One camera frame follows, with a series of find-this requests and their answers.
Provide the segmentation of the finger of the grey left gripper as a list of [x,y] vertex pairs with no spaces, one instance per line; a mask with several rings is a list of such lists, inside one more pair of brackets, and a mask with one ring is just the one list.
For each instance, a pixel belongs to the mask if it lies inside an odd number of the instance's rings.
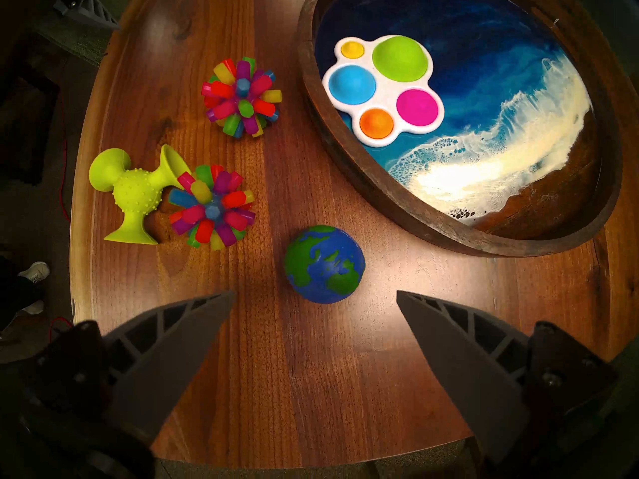
[[54,9],[62,17],[80,24],[108,30],[121,29],[99,0],[56,0]]

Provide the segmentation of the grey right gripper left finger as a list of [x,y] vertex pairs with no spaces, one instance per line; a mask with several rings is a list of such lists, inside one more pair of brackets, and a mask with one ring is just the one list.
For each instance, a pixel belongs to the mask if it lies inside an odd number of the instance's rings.
[[102,334],[94,320],[17,362],[26,400],[84,422],[156,438],[198,373],[235,302],[233,291],[158,306]]

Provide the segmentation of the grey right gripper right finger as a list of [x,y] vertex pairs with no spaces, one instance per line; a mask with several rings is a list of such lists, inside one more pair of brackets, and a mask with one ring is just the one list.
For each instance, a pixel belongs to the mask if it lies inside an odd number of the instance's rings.
[[547,465],[600,429],[618,372],[556,324],[531,335],[466,305],[397,291],[430,370],[486,465]]

